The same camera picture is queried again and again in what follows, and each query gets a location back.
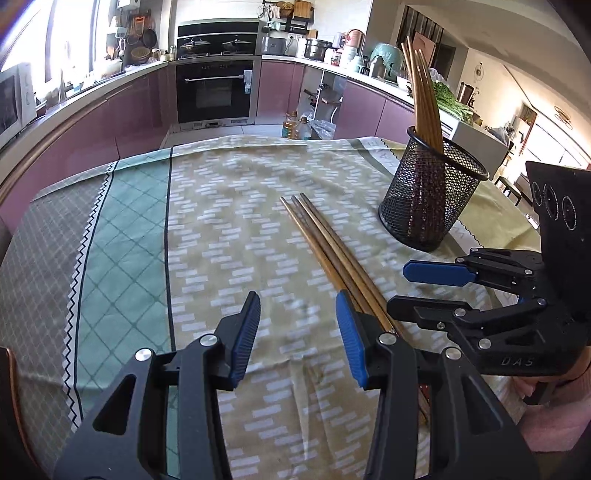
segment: kitchen utensil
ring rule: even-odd
[[[127,45],[135,45],[137,42],[139,42],[139,39],[139,35],[136,35],[135,33],[127,35]]]
[[[369,62],[369,76],[376,79],[383,79],[386,76],[384,59],[379,55]]]
[[[357,48],[355,47],[348,47],[345,45],[343,47],[343,51],[340,55],[340,63],[339,67],[347,68],[347,65],[351,60],[353,60],[357,55]]]
[[[222,43],[223,51],[230,53],[248,53],[252,50],[252,46],[252,42],[240,40],[238,38]]]
[[[441,153],[420,138],[414,127],[408,129],[408,136],[400,166],[379,206],[379,218],[403,244],[431,252],[489,175],[474,156],[448,139],[443,140]]]
[[[144,34],[144,28],[146,23],[146,17],[135,17],[133,20],[133,24],[131,27],[132,32],[134,35],[141,37]]]
[[[332,43],[325,40],[318,40],[317,38],[309,38],[306,40],[306,51],[304,56],[310,60],[324,60],[324,54],[328,48],[332,47]]]
[[[148,28],[144,31],[144,35],[142,36],[142,43],[144,47],[149,48],[150,50],[156,46],[158,43],[158,37],[156,36],[156,32],[151,28]]]
[[[210,46],[211,46],[211,44],[208,41],[205,41],[205,40],[195,41],[195,40],[191,39],[191,41],[181,45],[179,48],[184,53],[194,55],[194,54],[200,54],[200,53],[208,53]]]
[[[263,55],[284,55],[286,45],[285,38],[263,37],[262,53]]]
[[[361,68],[363,68],[363,58],[359,55],[356,55],[347,65],[347,69],[355,73],[361,72]]]
[[[308,39],[306,38],[300,38],[297,41],[297,50],[295,52],[295,56],[298,59],[304,59],[306,58],[306,45],[307,45]]]
[[[373,60],[378,55],[384,59],[384,65],[386,65],[386,79],[395,80],[400,74],[404,61],[402,50],[388,43],[378,43],[369,58]]]
[[[333,38],[333,48],[343,48],[345,46],[345,42],[347,41],[347,34],[343,32],[338,32],[335,34]]]
[[[364,38],[365,34],[361,30],[356,28],[349,30],[349,33],[347,33],[347,41],[345,42],[345,46],[359,49],[363,43]]]
[[[144,46],[141,47],[135,47],[132,51],[131,51],[131,60],[134,63],[143,63],[146,60],[148,60],[148,57],[150,56],[150,49],[146,48]]]
[[[314,7],[310,2],[296,0],[294,3],[293,16],[300,18],[312,18],[312,10],[314,10]]]
[[[299,199],[292,196],[295,211],[283,197],[280,200],[335,290],[346,290],[355,309],[375,316],[387,332],[408,338],[401,324],[388,315],[386,300],[375,283],[310,199],[303,193],[300,193]],[[420,423],[423,424],[430,418],[430,409],[421,390],[418,395]]]

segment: oven handle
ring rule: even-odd
[[[220,80],[220,79],[242,79],[242,80],[244,80],[244,75],[233,75],[230,77],[204,77],[202,79],[185,79],[185,83],[202,82],[203,80]]]

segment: black mesh pen holder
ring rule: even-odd
[[[408,136],[400,166],[379,205],[379,219],[396,240],[432,252],[489,175],[474,156],[450,140],[443,139],[441,154],[421,140],[414,127]]]

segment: wooden chopstick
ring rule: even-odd
[[[386,331],[394,330],[394,332],[398,336],[404,338],[404,330],[403,330],[402,326],[396,320],[392,319],[388,315],[388,312],[386,311],[386,300],[384,299],[384,296],[378,290],[377,286],[372,281],[372,279],[369,278],[369,275],[367,274],[365,269],[360,265],[360,263],[357,261],[355,256],[351,253],[351,250],[349,250],[349,248],[341,240],[341,238],[338,236],[338,234],[333,230],[333,228],[326,221],[326,219],[323,217],[323,215],[317,210],[317,208],[310,201],[310,199],[304,193],[300,193],[300,197],[303,200],[304,207],[306,207],[307,210],[309,211],[309,213],[311,213],[311,216],[313,217],[313,219],[315,219],[316,221],[319,222],[319,224],[321,224],[321,226],[323,228],[323,230],[321,230],[322,234],[325,235],[325,233],[326,233],[326,235],[336,245],[336,247],[333,245],[333,249],[335,251],[339,251],[342,255],[345,256],[345,258],[348,262],[348,265],[350,265],[352,267],[352,269],[354,270],[354,272],[356,273],[355,277],[358,279],[358,281],[361,284],[363,284],[369,290],[369,295],[375,299],[376,303],[378,304],[378,309],[383,312],[383,314],[386,318],[386,321],[387,321],[387,324],[382,325],[382,326],[386,329]]]
[[[302,204],[298,201],[298,199],[295,196],[291,197],[291,201],[293,202],[293,208],[295,212],[305,222],[309,229],[309,232],[312,234],[316,242],[320,245],[320,248],[324,251],[324,254],[328,258],[329,262],[332,264],[338,275],[341,277],[341,280],[343,280],[346,289],[350,293],[351,301],[353,302],[353,306],[355,307],[355,309],[358,312],[370,313],[371,310],[369,308],[369,304],[365,300],[365,297],[359,291],[359,288],[357,287],[357,285],[355,284],[355,282],[353,281],[353,279],[351,278],[351,276],[349,275],[349,273],[337,257],[334,250],[330,248],[328,242],[322,236],[322,233],[320,233],[318,227],[312,221],[312,219],[310,218]]]
[[[385,309],[385,299],[374,282],[369,278],[367,272],[361,267],[359,262],[357,262],[357,259],[332,229],[330,224],[326,222],[320,212],[318,212],[310,199],[308,199],[304,193],[300,193],[300,197],[303,200],[302,203],[300,203],[296,197],[292,197],[294,204],[297,205],[295,208],[300,212],[300,215],[306,219],[309,228],[314,231],[310,237],[306,236],[306,239],[309,240],[309,238],[314,238],[319,241],[322,244],[321,248],[324,249],[325,254],[328,253],[328,250],[332,250],[336,254],[338,266],[333,264],[335,266],[335,271],[342,272],[343,266],[345,266],[347,272],[346,278],[349,279],[349,281],[345,281],[345,283],[350,287],[348,290],[352,294],[351,296],[357,298],[359,304],[365,304],[361,311],[375,316],[387,332],[394,331],[398,336],[404,338],[404,330],[402,330],[398,322],[395,322],[388,315]],[[285,199],[282,198],[281,201],[284,205],[287,204]],[[428,423],[430,418],[429,403],[420,388],[418,391],[418,405],[421,413],[420,421],[422,423]]]
[[[433,126],[437,126],[433,132],[435,136],[433,138],[434,144],[432,145],[439,153],[443,153],[443,132],[441,130],[441,118],[439,116],[439,106],[437,105],[437,98],[435,97],[435,89],[433,88],[433,81],[431,80],[431,73],[427,67],[427,60],[422,50],[418,51],[418,65],[420,67],[423,76],[426,78],[427,90],[426,94],[429,97],[429,105],[431,107],[431,118]]]
[[[441,119],[427,62],[422,51],[413,49],[410,37],[407,37],[406,44],[402,44],[402,52],[413,84],[417,135],[429,146],[442,153]]]
[[[296,213],[291,208],[290,204],[287,203],[287,200],[285,200],[283,197],[281,197],[280,200],[281,200],[281,203],[283,204],[283,206],[285,207],[285,209],[287,210],[287,213],[289,213],[291,219],[295,222],[297,227],[300,229],[300,232],[302,233],[302,235],[304,235],[306,241],[308,242],[308,245],[310,246],[310,248],[312,249],[312,252],[314,253],[314,256],[316,257],[316,259],[318,260],[318,262],[322,266],[322,269],[325,271],[326,275],[328,276],[330,282],[334,285],[335,289],[337,289],[339,291],[345,290],[347,288],[345,283],[343,282],[343,280],[341,279],[340,275],[335,270],[335,268],[332,266],[328,257],[326,257],[326,255],[324,254],[323,250],[316,243],[316,241],[314,240],[314,237],[308,231],[308,229],[306,228],[306,226],[304,225],[302,220],[300,220],[298,218]]]

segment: kettle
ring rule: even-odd
[[[376,55],[369,63],[369,76],[376,79],[384,79],[386,76],[386,65],[384,59]]]
[[[357,28],[349,30],[349,33],[347,33],[347,42],[345,42],[345,46],[359,49],[361,48],[364,38],[365,34],[361,30],[358,30]]]
[[[345,42],[347,41],[347,34],[343,32],[338,32],[335,34],[333,39],[333,48],[343,48],[345,46]]]

